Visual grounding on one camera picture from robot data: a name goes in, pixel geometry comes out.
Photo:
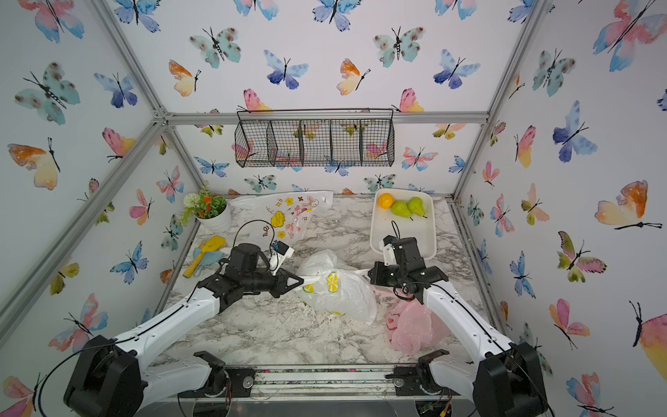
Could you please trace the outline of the pink plastic bag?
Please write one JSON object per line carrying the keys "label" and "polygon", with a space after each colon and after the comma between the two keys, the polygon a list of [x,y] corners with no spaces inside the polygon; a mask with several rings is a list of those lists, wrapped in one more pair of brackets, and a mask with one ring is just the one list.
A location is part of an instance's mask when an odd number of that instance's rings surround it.
{"label": "pink plastic bag", "polygon": [[373,287],[373,291],[381,302],[389,302],[378,318],[393,350],[415,355],[452,335],[444,321],[419,301],[401,300],[387,288]]}

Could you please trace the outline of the green pear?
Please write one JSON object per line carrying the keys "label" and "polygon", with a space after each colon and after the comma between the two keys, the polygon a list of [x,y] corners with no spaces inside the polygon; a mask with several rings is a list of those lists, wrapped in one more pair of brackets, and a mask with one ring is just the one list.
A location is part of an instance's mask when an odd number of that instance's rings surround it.
{"label": "green pear", "polygon": [[406,201],[395,201],[394,204],[391,207],[391,212],[394,215],[397,215],[402,218],[408,218],[411,219],[413,213],[411,212],[410,208],[408,207],[408,204]]}
{"label": "green pear", "polygon": [[421,198],[419,197],[411,198],[407,203],[407,207],[413,215],[427,218],[427,212]]}

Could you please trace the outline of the white printed plastic bag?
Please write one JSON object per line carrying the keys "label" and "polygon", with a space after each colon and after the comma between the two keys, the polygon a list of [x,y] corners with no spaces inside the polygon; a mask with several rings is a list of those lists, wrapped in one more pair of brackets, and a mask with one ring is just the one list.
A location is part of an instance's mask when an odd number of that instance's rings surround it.
{"label": "white printed plastic bag", "polygon": [[332,206],[332,191],[302,191],[267,196],[241,196],[231,202],[238,210],[248,210],[252,219],[267,221],[279,241],[292,246],[302,240],[316,215],[324,215]]}

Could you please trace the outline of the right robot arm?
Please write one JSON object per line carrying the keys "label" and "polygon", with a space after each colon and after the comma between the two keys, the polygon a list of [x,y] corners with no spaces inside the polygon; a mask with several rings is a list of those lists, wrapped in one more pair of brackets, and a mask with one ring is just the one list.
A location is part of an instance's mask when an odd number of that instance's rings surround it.
{"label": "right robot arm", "polygon": [[418,302],[448,327],[471,361],[443,350],[420,357],[408,387],[427,394],[453,393],[471,401],[480,416],[540,416],[551,411],[543,369],[533,345],[517,344],[478,314],[447,275],[428,267],[413,237],[386,236],[383,256],[368,272],[376,287]]}

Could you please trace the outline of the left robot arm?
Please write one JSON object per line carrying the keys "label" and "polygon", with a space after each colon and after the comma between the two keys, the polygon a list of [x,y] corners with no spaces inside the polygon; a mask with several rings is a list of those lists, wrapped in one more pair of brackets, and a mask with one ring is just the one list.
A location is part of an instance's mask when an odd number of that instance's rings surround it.
{"label": "left robot arm", "polygon": [[198,281],[180,302],[121,335],[87,342],[65,389],[64,404],[80,416],[133,416],[186,392],[229,398],[233,382],[226,364],[207,351],[157,370],[149,370],[149,365],[243,297],[268,293],[279,298],[302,286],[303,279],[282,266],[293,249],[282,241],[271,248],[272,255],[265,256],[254,244],[235,246],[215,274]]}

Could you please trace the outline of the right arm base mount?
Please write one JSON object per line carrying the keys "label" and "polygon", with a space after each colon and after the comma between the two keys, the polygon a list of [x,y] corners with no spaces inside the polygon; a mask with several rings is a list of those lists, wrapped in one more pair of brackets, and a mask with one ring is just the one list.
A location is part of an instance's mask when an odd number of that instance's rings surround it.
{"label": "right arm base mount", "polygon": [[437,349],[420,356],[416,364],[395,366],[384,375],[397,396],[458,395],[472,387],[472,361],[458,361],[449,351]]}

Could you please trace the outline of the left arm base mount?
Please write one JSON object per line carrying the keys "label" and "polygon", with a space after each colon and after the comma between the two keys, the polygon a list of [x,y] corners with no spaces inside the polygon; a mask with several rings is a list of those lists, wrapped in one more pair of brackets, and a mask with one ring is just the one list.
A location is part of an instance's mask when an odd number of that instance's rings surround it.
{"label": "left arm base mount", "polygon": [[222,359],[207,351],[194,353],[194,358],[204,361],[209,374],[197,387],[180,392],[185,398],[222,398],[228,400],[249,398],[255,385],[256,369],[227,365]]}

